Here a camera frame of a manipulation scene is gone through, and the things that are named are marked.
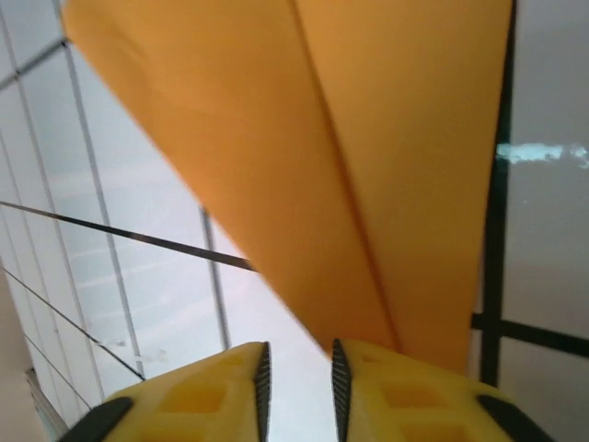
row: black rubber edge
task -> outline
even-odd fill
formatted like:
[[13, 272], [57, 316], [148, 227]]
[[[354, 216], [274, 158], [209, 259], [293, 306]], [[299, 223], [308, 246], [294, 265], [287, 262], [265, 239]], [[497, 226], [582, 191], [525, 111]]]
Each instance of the black rubber edge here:
[[335, 420], [338, 426], [338, 442], [346, 442], [348, 439], [350, 402], [352, 401], [352, 371], [339, 339], [333, 341], [331, 388], [333, 390]]
[[270, 416], [271, 398], [271, 355], [270, 344], [264, 343], [260, 362], [254, 376], [256, 387], [256, 411], [258, 413], [258, 435], [260, 442], [268, 439], [268, 418]]
[[477, 401], [513, 442], [556, 442], [512, 403], [486, 394]]
[[117, 398], [93, 408], [59, 442], [102, 442], [133, 407], [131, 398]]

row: yellow object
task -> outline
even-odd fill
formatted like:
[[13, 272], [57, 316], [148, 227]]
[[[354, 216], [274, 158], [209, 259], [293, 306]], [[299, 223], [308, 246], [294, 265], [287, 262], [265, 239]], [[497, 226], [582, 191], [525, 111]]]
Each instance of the yellow object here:
[[[254, 378], [260, 374], [262, 378], [256, 385]], [[263, 394], [258, 395], [258, 404], [257, 388], [267, 389], [266, 401]], [[110, 400], [121, 397], [131, 398], [133, 407], [105, 442], [266, 440], [268, 345], [246, 343], [121, 390]], [[259, 407], [265, 407], [265, 416], [259, 416]]]
[[324, 348], [461, 371], [508, 0], [70, 0], [68, 36]]
[[[370, 343], [343, 341], [340, 352], [345, 359], [338, 355], [334, 373], [346, 363], [352, 372], [347, 438], [340, 442], [512, 441], [476, 401], [480, 394], [509, 401], [497, 389]], [[341, 383], [334, 380], [334, 391]], [[340, 434], [342, 423], [338, 416]]]

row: white wall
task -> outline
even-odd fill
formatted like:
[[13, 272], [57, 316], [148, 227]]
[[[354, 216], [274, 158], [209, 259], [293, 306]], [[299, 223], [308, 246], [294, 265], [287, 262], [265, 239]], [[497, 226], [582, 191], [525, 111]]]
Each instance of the white wall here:
[[0, 336], [0, 439], [46, 440], [25, 379], [32, 363], [4, 272], [0, 273]]

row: rectangular hole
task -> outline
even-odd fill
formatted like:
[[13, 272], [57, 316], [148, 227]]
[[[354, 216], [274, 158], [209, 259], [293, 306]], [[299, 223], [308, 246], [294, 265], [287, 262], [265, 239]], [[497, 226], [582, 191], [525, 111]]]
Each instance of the rectangular hole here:
[[226, 394], [223, 384], [180, 382], [161, 402], [158, 410], [166, 413], [215, 413]]
[[388, 382], [381, 385], [391, 408], [442, 408], [445, 401], [431, 386], [419, 382]]
[[187, 414], [157, 413], [142, 424], [136, 442], [203, 442], [209, 425], [193, 420]]
[[459, 423], [414, 423], [401, 426], [407, 442], [474, 442], [468, 430]]
[[379, 360], [378, 358], [372, 356], [372, 355], [361, 355], [360, 356], [362, 358], [362, 361], [365, 362], [366, 364], [379, 364], [382, 363], [381, 360]]

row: orange canopy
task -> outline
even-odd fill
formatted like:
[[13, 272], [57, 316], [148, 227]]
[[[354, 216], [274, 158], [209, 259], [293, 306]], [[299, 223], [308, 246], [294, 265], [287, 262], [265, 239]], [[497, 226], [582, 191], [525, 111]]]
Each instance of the orange canopy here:
[[70, 0], [68, 36], [325, 347], [466, 363], [508, 0]]

